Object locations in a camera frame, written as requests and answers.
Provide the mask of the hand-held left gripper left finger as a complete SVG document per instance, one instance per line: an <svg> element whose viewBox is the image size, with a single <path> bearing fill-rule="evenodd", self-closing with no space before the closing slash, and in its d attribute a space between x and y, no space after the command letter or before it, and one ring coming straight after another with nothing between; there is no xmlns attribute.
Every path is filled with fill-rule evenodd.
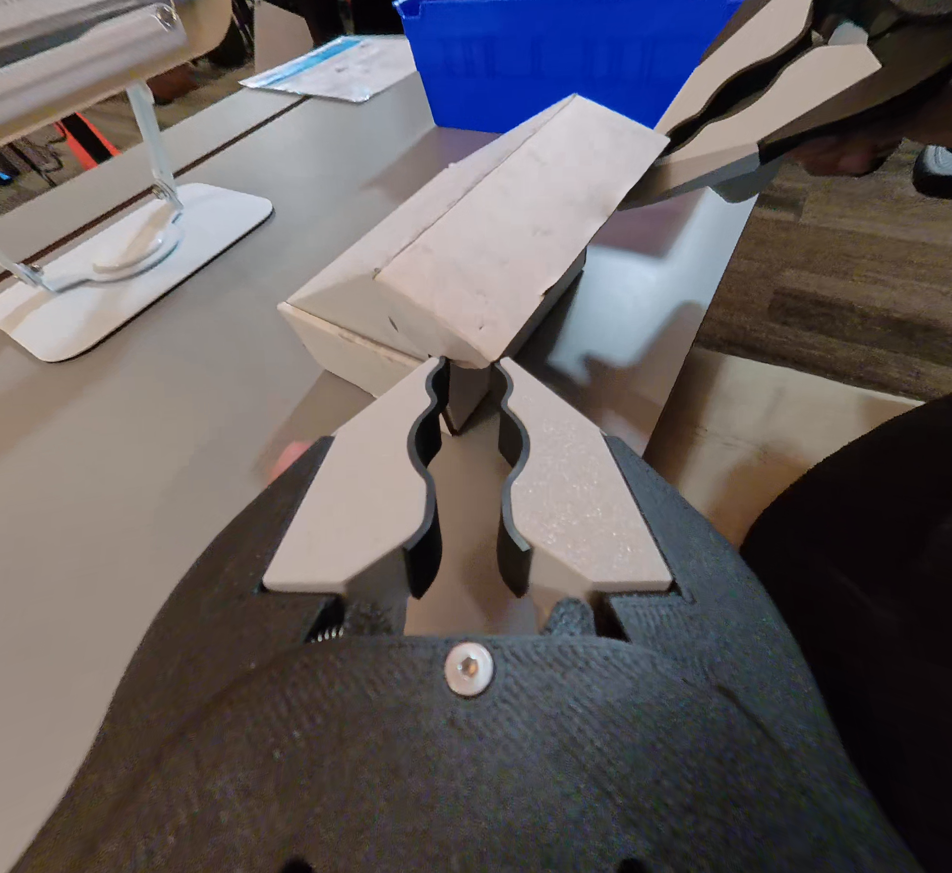
<svg viewBox="0 0 952 873"><path fill-rule="evenodd" d="M434 480L448 399L444 357L425 361L327 441L263 577L281 593L420 599L442 560Z"/></svg>

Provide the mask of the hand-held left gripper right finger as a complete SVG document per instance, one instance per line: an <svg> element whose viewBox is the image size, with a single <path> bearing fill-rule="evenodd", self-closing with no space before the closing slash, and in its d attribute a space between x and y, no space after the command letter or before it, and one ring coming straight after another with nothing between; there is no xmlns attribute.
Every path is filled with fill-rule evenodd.
<svg viewBox="0 0 952 873"><path fill-rule="evenodd" d="M518 597L665 593L673 575L601 428L510 358L495 366L497 565Z"/></svg>

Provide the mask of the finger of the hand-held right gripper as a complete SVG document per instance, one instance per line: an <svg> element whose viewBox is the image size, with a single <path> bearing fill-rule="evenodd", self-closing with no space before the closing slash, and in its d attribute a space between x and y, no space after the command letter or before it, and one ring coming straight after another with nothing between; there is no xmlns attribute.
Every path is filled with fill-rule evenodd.
<svg viewBox="0 0 952 873"><path fill-rule="evenodd" d="M770 135L805 117L882 68L867 46L816 47L783 68L766 90L727 116L708 121L659 159L625 195L623 211L755 174Z"/></svg>
<svg viewBox="0 0 952 873"><path fill-rule="evenodd" d="M686 79L655 130L687 139L759 93L806 34L814 0L769 0L712 49Z"/></svg>

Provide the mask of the white cardboard mailer box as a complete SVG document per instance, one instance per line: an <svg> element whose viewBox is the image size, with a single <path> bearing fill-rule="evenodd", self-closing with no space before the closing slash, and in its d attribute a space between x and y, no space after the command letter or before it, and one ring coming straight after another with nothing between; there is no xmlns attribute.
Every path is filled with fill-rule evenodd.
<svg viewBox="0 0 952 873"><path fill-rule="evenodd" d="M445 357L456 433L668 142L569 96L438 173L279 312L322 368L374 397Z"/></svg>

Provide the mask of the grey desk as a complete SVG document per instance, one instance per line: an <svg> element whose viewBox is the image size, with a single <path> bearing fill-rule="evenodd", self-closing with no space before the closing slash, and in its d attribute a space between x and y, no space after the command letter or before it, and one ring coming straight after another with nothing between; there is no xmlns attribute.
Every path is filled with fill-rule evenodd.
<svg viewBox="0 0 952 873"><path fill-rule="evenodd" d="M491 136L434 126L414 73L358 105L234 94L163 134L184 183L263 196L273 215L96 349L48 365L2 335L2 871L86 756L155 614L268 485L294 441L369 395L322 371L277 306ZM26 258L139 199L135 148L2 217ZM518 360L644 453L755 199L711 190L613 215L581 281ZM408 634L532 632L500 580L498 420L433 463L444 553Z"/></svg>

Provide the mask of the person's left hand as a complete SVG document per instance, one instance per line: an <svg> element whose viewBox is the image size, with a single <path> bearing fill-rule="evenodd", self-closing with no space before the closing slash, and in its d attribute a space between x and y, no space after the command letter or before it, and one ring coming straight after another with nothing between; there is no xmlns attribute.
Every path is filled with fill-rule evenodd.
<svg viewBox="0 0 952 873"><path fill-rule="evenodd" d="M268 484L273 483L293 466L310 449L311 445L310 441L293 441L285 446L270 469Z"/></svg>

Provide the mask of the black office chair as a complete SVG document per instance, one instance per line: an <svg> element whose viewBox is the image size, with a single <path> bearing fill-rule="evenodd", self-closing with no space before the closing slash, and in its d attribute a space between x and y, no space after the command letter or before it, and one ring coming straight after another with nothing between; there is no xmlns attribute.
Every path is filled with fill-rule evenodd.
<svg viewBox="0 0 952 873"><path fill-rule="evenodd" d="M912 184L928 198L951 200L951 151L943 146L928 145L917 156L912 169Z"/></svg>

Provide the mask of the person's black sweater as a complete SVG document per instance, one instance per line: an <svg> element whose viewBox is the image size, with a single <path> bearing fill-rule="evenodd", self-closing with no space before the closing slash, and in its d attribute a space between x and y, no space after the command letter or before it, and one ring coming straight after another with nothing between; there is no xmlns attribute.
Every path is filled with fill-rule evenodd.
<svg viewBox="0 0 952 873"><path fill-rule="evenodd" d="M843 746L926 871L951 869L951 397L809 469L741 546Z"/></svg>

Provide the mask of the white stand with wooden board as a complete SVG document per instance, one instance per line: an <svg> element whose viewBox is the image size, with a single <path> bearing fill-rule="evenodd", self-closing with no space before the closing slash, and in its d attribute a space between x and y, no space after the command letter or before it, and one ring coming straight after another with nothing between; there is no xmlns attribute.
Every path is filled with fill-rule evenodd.
<svg viewBox="0 0 952 873"><path fill-rule="evenodd" d="M273 213L264 197L178 185L148 87L217 47L232 0L100 0L3 10L2 145L125 92L146 147L152 199L44 266L2 252L2 332L45 363L100 344Z"/></svg>

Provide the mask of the white printed leaflet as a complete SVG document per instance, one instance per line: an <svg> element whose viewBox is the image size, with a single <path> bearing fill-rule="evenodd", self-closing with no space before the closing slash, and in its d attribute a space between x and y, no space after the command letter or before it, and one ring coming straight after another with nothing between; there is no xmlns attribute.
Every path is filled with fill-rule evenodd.
<svg viewBox="0 0 952 873"><path fill-rule="evenodd" d="M362 104L416 72L402 35L344 35L241 81L250 90Z"/></svg>

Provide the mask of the grey board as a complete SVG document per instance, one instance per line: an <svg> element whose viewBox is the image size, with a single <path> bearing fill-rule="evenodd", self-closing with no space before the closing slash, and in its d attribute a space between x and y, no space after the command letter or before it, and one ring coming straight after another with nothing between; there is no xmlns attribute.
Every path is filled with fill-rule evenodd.
<svg viewBox="0 0 952 873"><path fill-rule="evenodd" d="M313 38L303 16L265 0L254 3L253 33L256 74L280 67L313 49Z"/></svg>

